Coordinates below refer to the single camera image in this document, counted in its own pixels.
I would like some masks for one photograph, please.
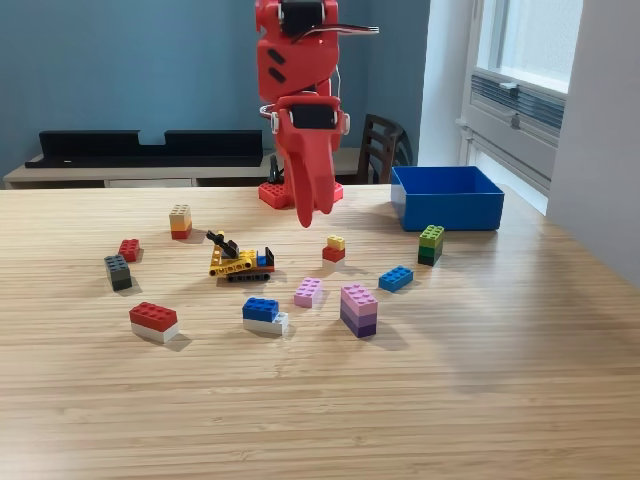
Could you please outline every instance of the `lego brick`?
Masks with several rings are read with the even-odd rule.
[[[280,210],[292,203],[291,195],[287,194],[284,185],[263,183],[258,188],[258,197],[271,208]]]
[[[211,265],[209,270],[222,265],[222,249],[219,246],[213,247],[213,253],[211,254]]]
[[[273,252],[269,249],[269,247],[265,247],[264,256],[267,257],[267,267],[276,266],[276,257],[273,254]]]
[[[332,248],[332,247],[324,247],[322,249],[322,259],[329,260],[330,262],[334,262],[334,263],[345,258],[346,254],[347,254],[346,249],[336,250],[335,248]]]
[[[436,248],[418,247],[418,255],[422,255],[423,257],[435,257],[436,255],[442,255],[443,247],[444,242],[440,242]]]
[[[378,301],[359,283],[342,287],[341,298],[359,317],[378,312]]]
[[[242,318],[273,322],[278,315],[278,302],[266,298],[251,297],[242,307]]]
[[[129,265],[122,255],[106,257],[104,259],[104,263],[107,269],[107,277],[110,282],[117,282],[118,280],[131,278]]]
[[[254,272],[248,273],[232,273],[227,275],[227,281],[229,283],[242,283],[242,282],[267,282],[271,279],[271,275],[267,272]]]
[[[351,309],[351,307],[344,300],[340,300],[340,318],[343,320],[347,317],[356,327],[368,327],[378,322],[378,314],[372,313],[370,315],[364,315],[359,317]]]
[[[143,302],[129,312],[131,323],[164,332],[178,323],[178,315],[168,308]]]
[[[344,258],[338,262],[332,262],[331,260],[324,259],[322,260],[322,268],[329,272],[339,272],[341,270],[344,270],[345,265],[346,262]]]
[[[289,314],[279,312],[273,322],[261,322],[260,320],[244,318],[242,319],[242,325],[245,330],[282,335],[287,331],[287,328],[289,328]]]
[[[435,267],[438,260],[440,260],[441,255],[436,255],[435,257],[423,257],[422,255],[418,255],[418,263],[420,265],[428,265],[430,267]]]
[[[132,323],[131,331],[140,337],[153,340],[154,342],[167,343],[170,342],[178,333],[180,333],[180,325],[176,323],[167,328],[164,332],[159,332],[157,330],[153,330],[152,328],[147,328],[143,327],[142,325],[138,325],[137,323]]]
[[[346,243],[344,241],[344,238],[338,237],[337,235],[331,235],[329,238],[327,238],[327,246],[336,250],[344,250]]]
[[[378,279],[378,288],[395,293],[413,282],[413,271],[399,266]]]
[[[186,240],[187,238],[189,238],[189,235],[191,235],[192,228],[193,226],[191,225],[191,223],[189,223],[189,226],[187,227],[186,230],[180,230],[180,231],[171,230],[171,238],[173,240]]]
[[[131,277],[122,280],[111,281],[111,288],[113,288],[114,292],[126,290],[127,288],[131,287],[133,287],[133,281],[131,280]]]
[[[138,261],[138,255],[140,254],[140,242],[138,240],[123,240],[120,244],[118,254],[122,255],[124,259],[131,263]]]
[[[169,224],[172,231],[186,231],[191,224],[189,205],[176,205],[169,213]]]
[[[375,323],[366,327],[358,327],[351,320],[349,320],[348,317],[343,318],[342,321],[349,328],[349,330],[351,330],[351,333],[353,333],[358,338],[365,338],[370,337],[371,335],[375,335],[378,328],[378,325]]]
[[[220,265],[219,267],[211,265],[211,267],[209,268],[209,275],[211,275],[212,277],[219,277],[223,275],[229,275],[230,273],[243,272],[249,269],[251,269],[251,261],[246,258],[239,258],[237,260],[233,260],[230,263]]]
[[[305,278],[296,293],[293,295],[293,303],[298,307],[312,308],[322,296],[322,280],[319,278]]]
[[[444,240],[444,228],[429,225],[420,235],[420,246],[435,248]]]
[[[238,258],[244,258],[251,261],[251,268],[258,266],[258,253],[255,250],[240,250]]]

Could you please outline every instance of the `yellow lego brick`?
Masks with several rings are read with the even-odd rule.
[[[251,261],[247,258],[238,258],[233,262],[226,263],[220,266],[211,266],[209,269],[209,275],[212,277],[220,277],[228,275],[230,273],[243,272],[251,269]]]
[[[213,248],[213,255],[211,256],[211,267],[209,270],[222,265],[222,249],[217,245]]]
[[[444,240],[444,228],[429,225],[420,235],[420,246],[436,248]]]
[[[251,268],[256,268],[258,266],[258,252],[255,250],[240,250],[240,252],[238,252],[238,258],[251,260]]]
[[[338,237],[337,235],[331,235],[327,238],[327,245],[331,248],[335,248],[336,250],[344,250],[346,243],[344,238]]]
[[[185,231],[191,225],[191,209],[189,205],[176,205],[169,213],[169,224],[173,231]]]

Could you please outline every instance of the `pink lego brick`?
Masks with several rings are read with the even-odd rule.
[[[322,280],[305,278],[293,296],[293,303],[299,307],[311,308],[322,294]]]
[[[378,301],[359,283],[342,287],[342,299],[358,317],[378,312]]]

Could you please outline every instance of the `blue wall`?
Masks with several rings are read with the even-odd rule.
[[[341,21],[367,23],[368,0]],[[0,176],[57,129],[267,129],[258,116],[253,0],[1,0]],[[357,146],[368,38],[342,39],[344,108]],[[272,145],[270,133],[265,145]]]
[[[411,141],[414,163],[418,159],[430,4],[430,0],[370,0],[370,21],[380,27],[380,34],[370,37],[367,113],[402,125]]]

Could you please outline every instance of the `blue lego brick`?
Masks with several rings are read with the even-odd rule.
[[[272,322],[278,315],[278,302],[266,298],[251,297],[242,307],[242,318]]]
[[[378,280],[378,288],[395,293],[413,282],[413,271],[399,266],[385,273]]]

